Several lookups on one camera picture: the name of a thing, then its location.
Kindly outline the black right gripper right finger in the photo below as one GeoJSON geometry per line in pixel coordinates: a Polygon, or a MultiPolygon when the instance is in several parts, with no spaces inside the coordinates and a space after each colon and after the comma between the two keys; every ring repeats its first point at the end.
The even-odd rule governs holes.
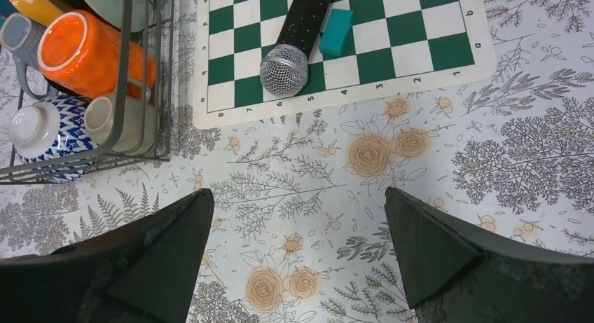
{"type": "Polygon", "coordinates": [[[593,259],[508,239],[398,188],[385,214],[421,322],[592,322],[593,259]]]}

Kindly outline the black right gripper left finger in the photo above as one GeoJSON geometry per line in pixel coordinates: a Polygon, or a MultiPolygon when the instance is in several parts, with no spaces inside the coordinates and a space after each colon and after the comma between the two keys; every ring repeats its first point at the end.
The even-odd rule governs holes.
{"type": "Polygon", "coordinates": [[[214,214],[203,188],[46,255],[1,260],[2,322],[184,322],[214,214]]]}

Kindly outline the mint green flower plate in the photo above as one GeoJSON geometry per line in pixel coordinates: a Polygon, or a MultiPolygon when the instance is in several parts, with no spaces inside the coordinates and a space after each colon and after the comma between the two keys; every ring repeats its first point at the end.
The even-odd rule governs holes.
{"type": "MultiPolygon", "coordinates": [[[[84,0],[103,20],[121,29],[124,0],[84,0]]],[[[132,0],[131,32],[140,32],[145,28],[145,0],[132,0]]]]}

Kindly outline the yellow polka dot plate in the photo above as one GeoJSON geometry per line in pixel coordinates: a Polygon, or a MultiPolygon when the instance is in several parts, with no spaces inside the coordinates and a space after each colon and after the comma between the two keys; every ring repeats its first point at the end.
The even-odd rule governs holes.
{"type": "Polygon", "coordinates": [[[74,7],[64,0],[9,0],[23,15],[44,26],[50,25],[62,14],[74,7]]]}

